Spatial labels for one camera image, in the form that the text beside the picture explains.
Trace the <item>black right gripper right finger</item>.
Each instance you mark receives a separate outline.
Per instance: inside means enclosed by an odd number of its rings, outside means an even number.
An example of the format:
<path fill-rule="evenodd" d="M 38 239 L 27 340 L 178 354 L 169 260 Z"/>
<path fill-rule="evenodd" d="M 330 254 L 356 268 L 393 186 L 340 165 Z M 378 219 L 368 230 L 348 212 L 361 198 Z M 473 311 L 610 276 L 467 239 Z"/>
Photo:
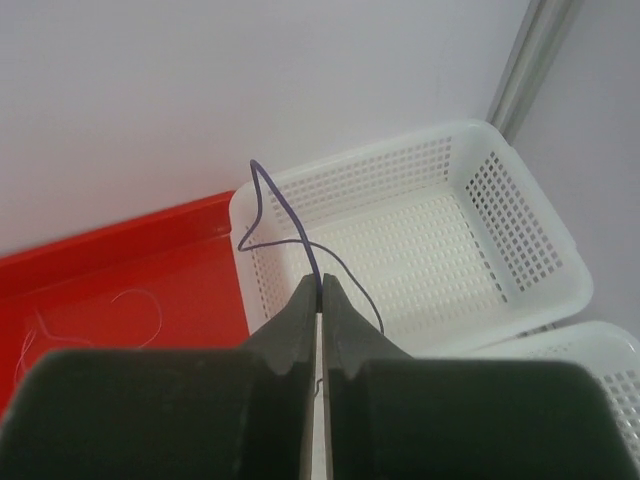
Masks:
<path fill-rule="evenodd" d="M 331 479 L 627 479 L 604 390 L 562 361 L 415 358 L 322 292 Z"/>

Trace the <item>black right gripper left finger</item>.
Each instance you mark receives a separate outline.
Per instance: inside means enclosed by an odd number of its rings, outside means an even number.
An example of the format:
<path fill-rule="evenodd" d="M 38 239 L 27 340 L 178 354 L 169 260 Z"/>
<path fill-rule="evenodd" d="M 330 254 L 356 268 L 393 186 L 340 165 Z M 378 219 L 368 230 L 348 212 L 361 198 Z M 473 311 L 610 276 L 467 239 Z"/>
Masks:
<path fill-rule="evenodd" d="M 64 349 L 1 423 L 5 479 L 307 479 L 318 286 L 234 348 Z"/>

